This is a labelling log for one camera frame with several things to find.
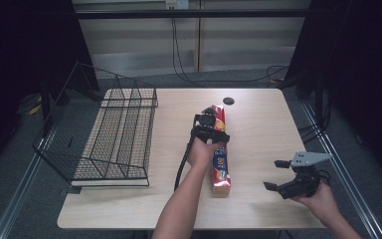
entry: forearm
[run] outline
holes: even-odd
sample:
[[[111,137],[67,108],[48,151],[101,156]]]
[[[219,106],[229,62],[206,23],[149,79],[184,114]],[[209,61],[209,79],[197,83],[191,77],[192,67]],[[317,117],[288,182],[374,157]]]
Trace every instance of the forearm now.
[[[334,220],[326,226],[331,230],[336,239],[361,239],[358,233],[343,218],[342,215],[334,218]]]
[[[153,238],[190,238],[205,173],[205,168],[191,167],[163,208]]]

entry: black curtain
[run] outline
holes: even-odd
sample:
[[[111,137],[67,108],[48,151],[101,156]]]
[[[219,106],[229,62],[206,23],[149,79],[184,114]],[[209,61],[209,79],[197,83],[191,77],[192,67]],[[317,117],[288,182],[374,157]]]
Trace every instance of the black curtain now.
[[[21,99],[43,89],[55,98],[76,61],[92,64],[78,19],[57,13],[75,13],[72,1],[0,1],[0,150]]]
[[[321,76],[382,165],[382,1],[312,0],[310,8],[332,14],[305,19],[286,80],[306,98]]]

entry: metal dish rack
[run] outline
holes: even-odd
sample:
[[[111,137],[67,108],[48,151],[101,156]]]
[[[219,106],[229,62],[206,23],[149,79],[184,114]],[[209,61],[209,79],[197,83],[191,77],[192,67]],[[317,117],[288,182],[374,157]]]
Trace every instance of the metal dish rack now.
[[[76,63],[33,147],[72,186],[148,186],[157,106],[151,85]]]

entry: black cable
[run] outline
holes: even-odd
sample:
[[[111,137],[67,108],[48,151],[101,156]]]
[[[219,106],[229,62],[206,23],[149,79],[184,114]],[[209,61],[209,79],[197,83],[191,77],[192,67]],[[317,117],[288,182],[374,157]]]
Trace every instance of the black cable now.
[[[203,88],[202,86],[200,86],[200,85],[194,83],[193,81],[191,81],[191,79],[189,79],[188,76],[185,74],[184,68],[182,67],[181,57],[179,55],[178,38],[176,36],[176,22],[175,22],[174,18],[172,18],[171,20],[172,20],[172,41],[173,41],[173,43],[172,43],[173,70],[175,71],[176,76],[178,76],[181,80],[183,80],[185,82],[189,82],[189,83],[191,83],[194,86],[197,86],[199,88]],[[180,65],[182,74],[184,75],[185,79],[182,78],[181,75],[179,75],[179,73],[176,71],[176,65],[175,65],[175,46],[176,46],[176,54],[177,54],[178,60],[179,60],[179,65]]]
[[[319,123],[315,123],[315,124],[311,124],[311,125],[308,125],[308,126],[300,127],[297,130],[298,131],[304,131],[304,130],[307,130],[307,129],[310,129],[310,128],[312,129],[313,127],[318,126],[318,125],[319,125]]]
[[[323,124],[323,127],[322,129],[317,132],[314,136],[310,137],[309,139],[306,139],[303,143],[308,143],[309,141],[315,139],[317,136],[321,135],[322,133],[325,132],[325,130],[327,129],[328,125],[330,124],[330,118],[331,118],[331,98],[328,97],[328,102],[327,102],[327,105],[324,109],[324,112],[323,112],[323,117],[322,117],[322,122],[317,122],[315,124],[312,124],[312,125],[309,125],[309,126],[306,126],[306,127],[303,127],[299,130],[304,130],[306,128],[310,128],[310,127],[313,127],[312,131],[307,133],[306,135],[302,136],[301,138],[305,138],[307,137],[308,135],[312,134],[313,132],[316,131],[316,127],[319,126],[319,125],[322,125]]]
[[[325,170],[319,170],[318,171],[318,174],[321,178],[325,179],[326,180],[326,183],[327,185],[330,185],[330,173],[328,171],[325,171]]]
[[[290,239],[293,239],[292,235],[290,235],[290,233],[289,233],[287,230],[285,230],[285,233],[286,233],[286,235],[287,235]]]
[[[191,132],[190,140],[187,144],[187,148],[185,149],[184,156],[182,157],[181,164],[179,165],[178,172],[176,173],[176,179],[175,179],[175,186],[173,187],[173,190],[176,191],[176,188],[179,186],[179,181],[181,180],[181,174],[182,170],[184,169],[185,162],[187,161],[188,154],[190,152],[190,149],[192,147],[192,143],[194,142],[195,134]]]
[[[345,12],[345,15],[344,15],[344,17],[343,17],[343,21],[341,22],[341,24],[340,24],[340,26],[339,26],[339,29],[338,29],[338,31],[337,31],[336,37],[335,37],[334,40],[333,40],[333,44],[332,44],[331,50],[329,51],[329,54],[328,54],[328,56],[327,56],[326,62],[324,63],[324,66],[328,66],[328,64],[329,64],[329,62],[330,62],[330,59],[331,59],[331,56],[332,56],[332,54],[333,54],[333,52],[334,52],[334,49],[335,49],[335,47],[336,47],[336,44],[337,44],[337,42],[338,42],[338,40],[339,40],[339,37],[340,37],[340,35],[341,35],[342,31],[343,31],[343,27],[344,27],[344,24],[345,24],[345,22],[346,22],[346,19],[347,19],[348,15],[349,15],[349,10],[350,10],[351,6],[352,6],[352,0],[350,0],[348,6],[347,6],[347,8],[346,8],[346,12]],[[303,143],[307,143],[307,142],[313,140],[314,138],[316,138],[317,136],[319,136],[321,133],[323,133],[324,130],[325,130],[325,129],[327,128],[327,126],[328,126],[329,120],[330,120],[330,119],[327,120],[327,125],[324,125],[324,126],[323,126],[321,132],[318,132],[315,136],[313,136],[313,137],[311,137],[310,139],[304,141]]]
[[[286,69],[288,68],[288,66],[269,66],[267,69],[266,69],[266,75],[269,76],[269,81],[268,81],[268,85],[266,86],[266,88],[269,88],[270,87],[270,84],[272,82],[272,79],[270,78],[270,74],[269,74],[269,69],[271,68],[283,68],[283,69]]]
[[[216,80],[201,80],[201,81],[194,81],[195,83],[202,83],[202,82],[221,82],[221,83],[234,83],[234,82],[238,82],[238,83],[244,83],[244,82],[257,82],[257,81],[260,81],[260,80],[264,80],[264,79],[266,79],[266,78],[268,78],[269,76],[272,76],[272,75],[274,75],[275,73],[278,73],[278,72],[280,72],[280,71],[282,71],[283,69],[279,69],[279,70],[277,70],[277,71],[275,71],[275,72],[273,72],[273,73],[271,73],[270,75],[268,75],[268,76],[263,76],[263,77],[261,77],[261,78],[256,78],[256,79],[252,79],[252,80],[237,80],[237,81],[224,81],[224,80],[218,80],[218,81],[216,81]]]
[[[305,137],[309,136],[310,134],[312,134],[313,132],[315,132],[315,129],[312,129],[310,132],[306,133],[305,135],[301,136],[300,138],[305,138]]]

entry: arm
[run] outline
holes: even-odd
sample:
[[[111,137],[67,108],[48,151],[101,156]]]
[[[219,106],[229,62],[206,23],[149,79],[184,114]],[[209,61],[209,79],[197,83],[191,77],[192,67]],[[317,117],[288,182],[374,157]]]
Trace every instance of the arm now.
[[[190,238],[204,175],[211,165],[214,150],[221,145],[206,144],[199,138],[194,139],[187,159],[191,168],[163,208],[153,238]]]
[[[345,218],[343,218],[337,208],[330,187],[322,181],[320,181],[314,195],[310,197],[295,197],[292,198],[292,200],[305,205],[325,227],[331,230],[335,238],[361,238]]]

